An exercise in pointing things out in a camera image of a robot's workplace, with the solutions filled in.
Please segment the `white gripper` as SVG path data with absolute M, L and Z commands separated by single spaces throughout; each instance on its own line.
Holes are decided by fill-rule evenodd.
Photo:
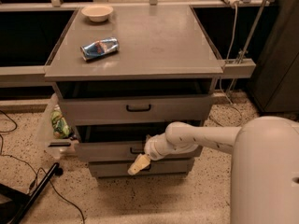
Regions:
M 144 145 L 145 154 L 139 154 L 136 157 L 134 163 L 128 169 L 128 174 L 136 175 L 150 165 L 150 160 L 161 160 L 170 155 L 174 150 L 174 146 L 167 141 L 164 133 L 154 136 L 146 135 L 146 143 Z

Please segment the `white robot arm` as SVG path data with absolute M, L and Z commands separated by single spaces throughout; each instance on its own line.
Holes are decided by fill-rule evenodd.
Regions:
M 209 147 L 231 155 L 231 224 L 299 224 L 299 123 L 252 119 L 241 127 L 170 123 L 147 139 L 128 169 L 135 175 L 172 154 Z

